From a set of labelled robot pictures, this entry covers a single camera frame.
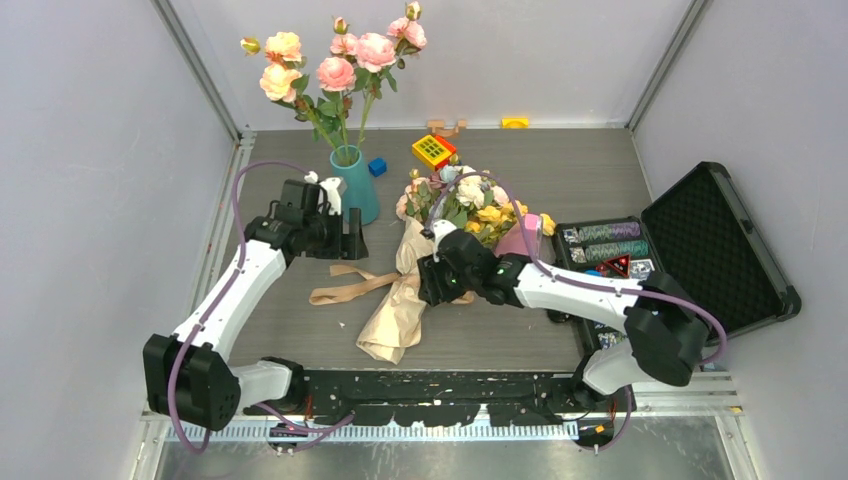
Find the tan satin ribbon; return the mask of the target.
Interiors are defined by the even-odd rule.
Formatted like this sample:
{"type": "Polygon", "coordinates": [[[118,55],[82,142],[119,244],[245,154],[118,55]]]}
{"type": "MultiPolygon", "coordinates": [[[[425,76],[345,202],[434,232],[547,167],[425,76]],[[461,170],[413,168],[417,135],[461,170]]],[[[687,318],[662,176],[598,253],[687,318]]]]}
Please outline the tan satin ribbon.
{"type": "Polygon", "coordinates": [[[420,285],[417,274],[401,274],[398,272],[375,275],[350,265],[335,264],[330,266],[330,276],[337,277],[356,274],[362,278],[354,284],[315,288],[309,295],[309,303],[313,306],[324,306],[350,302],[375,289],[389,286],[397,282],[410,283],[414,287],[420,285]]]}

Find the paper flower bouquet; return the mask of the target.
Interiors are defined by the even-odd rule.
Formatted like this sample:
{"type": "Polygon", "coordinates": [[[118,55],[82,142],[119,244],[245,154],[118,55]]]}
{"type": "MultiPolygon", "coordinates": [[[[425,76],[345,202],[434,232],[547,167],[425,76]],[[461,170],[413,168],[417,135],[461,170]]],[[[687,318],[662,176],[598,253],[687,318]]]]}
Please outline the paper flower bouquet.
{"type": "Polygon", "coordinates": [[[418,260],[432,260],[436,251],[434,241],[422,235],[425,226],[445,220],[497,255],[528,253],[520,223],[530,231],[534,250],[554,230],[548,214],[530,213],[489,171],[476,175],[470,166],[445,167],[434,180],[414,178],[399,198],[396,213],[405,222],[405,230],[396,251],[395,271],[374,275],[359,270],[362,281],[352,294],[356,298],[379,287],[389,288],[355,345],[371,358],[392,364],[398,364],[406,350],[421,341],[426,303],[418,297],[424,279],[418,260]]]}

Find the teal ceramic vase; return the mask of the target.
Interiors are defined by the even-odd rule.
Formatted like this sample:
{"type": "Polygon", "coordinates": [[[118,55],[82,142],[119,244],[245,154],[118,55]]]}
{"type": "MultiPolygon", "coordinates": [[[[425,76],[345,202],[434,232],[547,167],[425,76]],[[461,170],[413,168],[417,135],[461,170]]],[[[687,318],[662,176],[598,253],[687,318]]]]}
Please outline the teal ceramic vase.
{"type": "Polygon", "coordinates": [[[361,150],[354,145],[342,145],[330,154],[329,161],[334,175],[342,178],[346,184],[346,190],[342,194],[345,219],[348,219],[350,208],[358,208],[362,225],[375,221],[380,212],[380,205],[361,150]]]}

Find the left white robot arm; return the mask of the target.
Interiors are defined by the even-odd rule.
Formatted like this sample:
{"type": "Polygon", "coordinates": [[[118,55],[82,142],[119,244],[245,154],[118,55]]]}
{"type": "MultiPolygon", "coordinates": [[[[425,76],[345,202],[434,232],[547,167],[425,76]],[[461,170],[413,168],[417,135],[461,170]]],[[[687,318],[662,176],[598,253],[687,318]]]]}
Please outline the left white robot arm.
{"type": "Polygon", "coordinates": [[[303,367],[264,357],[233,367],[232,348],[269,288],[301,256],[365,258],[361,212],[343,210],[340,177],[287,180],[266,215],[244,229],[244,244],[201,305],[169,336],[154,334],[143,348],[149,408],[220,431],[244,409],[263,403],[284,414],[307,398],[303,367]]]}

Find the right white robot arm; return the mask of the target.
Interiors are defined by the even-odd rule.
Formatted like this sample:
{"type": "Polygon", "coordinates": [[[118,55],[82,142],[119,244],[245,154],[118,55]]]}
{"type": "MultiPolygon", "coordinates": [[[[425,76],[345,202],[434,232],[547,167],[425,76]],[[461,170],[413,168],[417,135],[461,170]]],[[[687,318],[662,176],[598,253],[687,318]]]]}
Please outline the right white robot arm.
{"type": "Polygon", "coordinates": [[[447,221],[421,231],[434,243],[418,260],[419,297],[430,306],[473,292],[492,305],[558,311],[591,320],[625,340],[586,357],[574,372],[571,397],[596,410],[633,383],[689,384],[709,336],[708,313],[670,275],[643,281],[564,270],[527,255],[495,255],[447,221]]]}

